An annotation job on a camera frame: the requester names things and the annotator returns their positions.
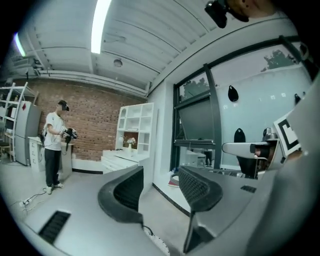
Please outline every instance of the black vent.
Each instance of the black vent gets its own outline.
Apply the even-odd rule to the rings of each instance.
[[[179,186],[190,206],[209,192],[207,184],[184,171],[179,172]]]
[[[207,174],[207,171],[190,166],[179,167],[179,187],[193,212],[210,210],[223,195],[221,186],[201,173]]]
[[[119,170],[119,173],[119,177],[107,182],[100,189],[99,205],[117,222],[143,224],[143,216],[138,209],[139,197],[144,189],[144,168],[134,166]]]
[[[254,193],[256,192],[256,188],[253,187],[253,186],[247,186],[247,185],[244,185],[243,187],[241,187],[242,190],[245,190],[245,191],[248,191],[250,193]]]
[[[71,214],[67,212],[56,211],[41,229],[39,236],[48,243],[53,244],[70,215]]]
[[[139,197],[144,188],[144,173],[139,171],[121,182],[114,189],[114,198],[122,205],[138,211]]]

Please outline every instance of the window frame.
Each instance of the window frame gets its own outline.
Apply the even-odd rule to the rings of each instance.
[[[233,51],[221,58],[218,58],[211,63],[205,63],[202,68],[193,72],[185,79],[181,80],[179,83],[174,84],[173,86],[173,117],[172,117],[172,146],[171,146],[171,160],[170,160],[170,169],[176,168],[179,166],[180,158],[180,147],[194,147],[194,148],[203,148],[204,145],[206,148],[214,150],[214,169],[220,169],[221,160],[222,160],[222,126],[221,126],[221,115],[218,102],[218,96],[216,91],[216,84],[214,77],[212,75],[211,69],[215,66],[230,61],[234,58],[237,58],[241,55],[245,55],[251,52],[255,52],[264,48],[269,48],[277,45],[283,45],[287,50],[295,57],[298,63],[302,62],[307,72],[310,75],[310,71],[302,60],[299,51],[293,46],[292,43],[300,42],[298,36],[283,36],[280,35],[278,38],[266,40],[250,46],[241,48],[239,50]],[[194,97],[188,98],[182,102],[179,102],[180,87],[183,86],[189,80],[201,75],[202,73],[206,74],[207,81],[209,83],[209,90],[202,92]],[[178,132],[180,130],[180,115],[179,110],[183,109],[191,104],[197,104],[197,102],[206,99],[209,97],[211,110],[213,114],[213,140],[183,140],[176,139]]]

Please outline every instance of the chair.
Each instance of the chair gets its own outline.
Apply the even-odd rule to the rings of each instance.
[[[5,142],[5,131],[6,131],[6,123],[4,121],[0,121],[0,155],[2,158],[3,152],[6,151],[6,149],[9,149],[9,155],[10,155],[10,161],[12,162],[12,155],[10,153],[11,151],[11,139],[9,138],[9,142]]]

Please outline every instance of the ceiling beam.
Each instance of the ceiling beam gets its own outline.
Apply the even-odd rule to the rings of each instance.
[[[25,35],[28,40],[28,43],[32,49],[31,54],[33,54],[37,58],[37,60],[40,62],[44,70],[52,69],[44,51],[41,48],[40,42],[37,38],[36,27],[33,19],[30,20],[30,23],[27,24],[24,31],[25,31]]]

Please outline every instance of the white t-shirt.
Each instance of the white t-shirt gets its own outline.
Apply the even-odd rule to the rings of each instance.
[[[48,129],[48,124],[52,125],[52,128],[60,132],[62,127],[65,126],[64,120],[56,114],[56,112],[49,113],[46,116],[44,129],[46,136],[44,139],[44,148],[48,150],[61,151],[61,136],[51,134]]]

